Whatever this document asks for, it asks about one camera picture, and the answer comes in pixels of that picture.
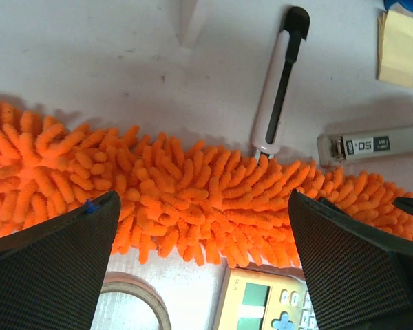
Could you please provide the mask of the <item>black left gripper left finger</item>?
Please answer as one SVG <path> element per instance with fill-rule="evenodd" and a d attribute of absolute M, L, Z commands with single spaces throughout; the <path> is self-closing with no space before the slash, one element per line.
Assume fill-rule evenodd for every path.
<path fill-rule="evenodd" d="M 0 238 L 0 329 L 89 329 L 120 216 L 114 191 Z"/>

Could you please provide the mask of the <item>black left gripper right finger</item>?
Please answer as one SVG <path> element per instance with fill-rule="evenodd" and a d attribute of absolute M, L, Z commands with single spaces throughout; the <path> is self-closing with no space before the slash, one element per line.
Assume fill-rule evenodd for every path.
<path fill-rule="evenodd" d="M 296 190 L 288 215 L 320 329 L 413 329 L 413 241 Z"/>

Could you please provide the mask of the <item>orange chenille duster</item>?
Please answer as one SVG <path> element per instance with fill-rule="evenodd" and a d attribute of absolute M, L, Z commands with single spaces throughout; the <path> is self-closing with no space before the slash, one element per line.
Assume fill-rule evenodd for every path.
<path fill-rule="evenodd" d="M 0 237 L 114 190 L 121 200 L 115 253 L 137 248 L 146 263 L 150 251 L 177 250 L 198 265 L 287 267 L 299 264 L 287 212 L 297 191 L 413 241 L 413 216 L 393 204 L 406 191 L 378 174 L 281 165 L 203 141 L 185 151 L 179 139 L 138 132 L 88 124 L 70 131 L 53 116 L 0 103 Z"/>

